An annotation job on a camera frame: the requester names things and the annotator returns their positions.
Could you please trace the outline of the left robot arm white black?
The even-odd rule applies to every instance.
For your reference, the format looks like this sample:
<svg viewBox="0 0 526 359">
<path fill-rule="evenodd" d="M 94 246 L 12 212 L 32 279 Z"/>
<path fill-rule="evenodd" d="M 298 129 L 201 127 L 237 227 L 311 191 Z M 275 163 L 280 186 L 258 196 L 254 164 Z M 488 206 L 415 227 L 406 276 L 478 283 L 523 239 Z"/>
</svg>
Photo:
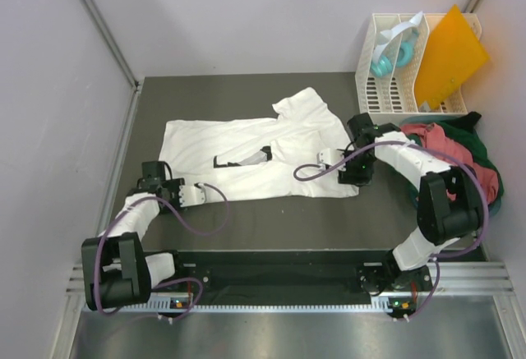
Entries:
<svg viewBox="0 0 526 359">
<path fill-rule="evenodd" d="M 159 214 L 178 209 L 185 181 L 173 177 L 166 162 L 144 162 L 141 170 L 142 177 L 108 228 L 81 245 L 85 299 L 92 311 L 111 314 L 123 306 L 147 302 L 160 283 L 174 291 L 186 281 L 187 272 L 177 265 L 175 255 L 147 255 L 141 245 Z"/>
</svg>

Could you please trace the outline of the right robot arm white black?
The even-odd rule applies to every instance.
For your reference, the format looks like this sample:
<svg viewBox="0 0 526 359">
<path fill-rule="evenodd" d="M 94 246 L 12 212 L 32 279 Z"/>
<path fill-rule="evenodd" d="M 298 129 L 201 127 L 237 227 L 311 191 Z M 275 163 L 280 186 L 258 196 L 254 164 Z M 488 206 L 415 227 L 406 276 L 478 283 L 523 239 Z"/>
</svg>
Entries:
<svg viewBox="0 0 526 359">
<path fill-rule="evenodd" d="M 418 191 L 417 227 L 389 251 L 377 271 L 366 272 L 362 285 L 377 296 L 387 288 L 400 290 L 413 281 L 431 256 L 487 226 L 489 210 L 475 172 L 443 151 L 411 143 L 393 123 L 376 125 L 368 113 L 348 121 L 353 148 L 344 150 L 340 184 L 368 185 L 380 160 L 406 178 Z"/>
</svg>

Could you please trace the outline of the white printed t shirt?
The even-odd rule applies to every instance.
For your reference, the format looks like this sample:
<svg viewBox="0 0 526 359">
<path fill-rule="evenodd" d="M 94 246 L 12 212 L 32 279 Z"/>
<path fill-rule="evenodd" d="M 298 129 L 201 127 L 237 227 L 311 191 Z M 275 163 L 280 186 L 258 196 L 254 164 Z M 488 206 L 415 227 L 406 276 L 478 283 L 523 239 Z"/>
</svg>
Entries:
<svg viewBox="0 0 526 359">
<path fill-rule="evenodd" d="M 337 172 L 320 171 L 317 155 L 350 142 L 343 123 L 311 87 L 273 104 L 276 117 L 220 121 L 169 121 L 159 159 L 189 184 L 205 183 L 210 203 L 285 196 L 348 198 L 353 185 Z"/>
</svg>

